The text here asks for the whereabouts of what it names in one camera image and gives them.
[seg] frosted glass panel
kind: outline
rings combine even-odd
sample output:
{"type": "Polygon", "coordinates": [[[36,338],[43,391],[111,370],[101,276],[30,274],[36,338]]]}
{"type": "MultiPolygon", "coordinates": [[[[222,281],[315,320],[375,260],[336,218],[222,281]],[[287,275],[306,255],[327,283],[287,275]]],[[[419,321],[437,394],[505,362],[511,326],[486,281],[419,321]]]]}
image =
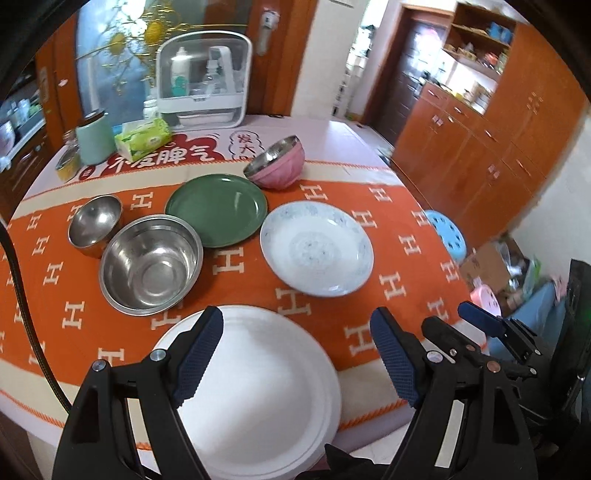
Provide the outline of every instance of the frosted glass panel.
{"type": "Polygon", "coordinates": [[[103,108],[112,125],[142,118],[155,52],[196,30],[245,33],[250,0],[90,0],[80,9],[76,57],[83,112],[103,108]]]}

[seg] black cable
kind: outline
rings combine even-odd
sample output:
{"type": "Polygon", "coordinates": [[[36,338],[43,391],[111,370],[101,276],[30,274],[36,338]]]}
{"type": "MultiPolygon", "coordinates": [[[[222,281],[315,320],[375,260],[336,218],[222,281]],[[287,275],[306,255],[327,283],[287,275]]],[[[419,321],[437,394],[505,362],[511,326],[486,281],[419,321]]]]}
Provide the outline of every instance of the black cable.
{"type": "Polygon", "coordinates": [[[21,269],[18,266],[17,252],[14,249],[10,235],[8,235],[8,231],[2,222],[0,222],[0,244],[4,249],[4,253],[6,253],[8,265],[10,266],[12,282],[14,283],[14,291],[17,294],[18,306],[21,309],[22,322],[25,326],[27,336],[29,337],[31,348],[35,353],[35,357],[39,362],[39,366],[41,367],[41,371],[43,372],[47,383],[49,383],[53,393],[60,401],[61,406],[64,407],[66,412],[70,413],[72,404],[70,403],[70,400],[68,400],[68,397],[66,397],[64,391],[61,389],[60,384],[57,382],[56,376],[51,371],[51,368],[47,363],[47,358],[45,358],[45,353],[39,344],[39,338],[37,337],[37,332],[35,331],[35,326],[33,325],[33,319],[31,318],[31,312],[29,311],[29,305],[27,303],[27,296],[25,295],[25,287],[22,283],[21,269]]]}

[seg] large white plate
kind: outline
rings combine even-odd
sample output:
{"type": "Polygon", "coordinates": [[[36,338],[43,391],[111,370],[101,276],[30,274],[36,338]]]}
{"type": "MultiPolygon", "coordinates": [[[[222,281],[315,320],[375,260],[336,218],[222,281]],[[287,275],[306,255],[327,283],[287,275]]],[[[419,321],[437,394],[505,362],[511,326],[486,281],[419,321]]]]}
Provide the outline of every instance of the large white plate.
{"type": "MultiPolygon", "coordinates": [[[[291,479],[336,434],[336,371],[318,342],[285,317],[257,307],[220,309],[222,339],[180,418],[213,479],[291,479]]],[[[176,324],[155,348],[168,348],[202,313],[176,324]]]]}
{"type": "Polygon", "coordinates": [[[291,202],[273,210],[261,227],[261,249],[280,279],[316,297],[340,297],[361,288],[374,267],[363,228],[320,202],[291,202]]]}

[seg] blue stool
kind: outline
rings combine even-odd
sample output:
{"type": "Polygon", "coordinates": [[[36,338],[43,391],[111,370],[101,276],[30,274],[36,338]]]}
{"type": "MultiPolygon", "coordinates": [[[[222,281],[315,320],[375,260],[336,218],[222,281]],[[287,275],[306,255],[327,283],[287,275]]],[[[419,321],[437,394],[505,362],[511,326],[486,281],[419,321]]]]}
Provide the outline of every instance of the blue stool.
{"type": "Polygon", "coordinates": [[[464,260],[467,254],[466,242],[457,226],[445,215],[435,210],[426,210],[425,215],[427,215],[431,225],[435,228],[443,245],[445,245],[455,262],[459,263],[464,260]]]}

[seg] green tissue package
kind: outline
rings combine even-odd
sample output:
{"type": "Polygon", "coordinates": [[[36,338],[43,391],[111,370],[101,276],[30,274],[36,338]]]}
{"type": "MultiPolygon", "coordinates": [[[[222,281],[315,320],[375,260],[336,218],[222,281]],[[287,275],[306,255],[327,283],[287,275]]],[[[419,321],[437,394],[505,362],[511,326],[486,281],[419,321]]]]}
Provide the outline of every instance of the green tissue package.
{"type": "Polygon", "coordinates": [[[115,145],[122,157],[135,162],[167,144],[171,138],[168,123],[161,118],[154,118],[131,132],[115,135],[115,145]]]}

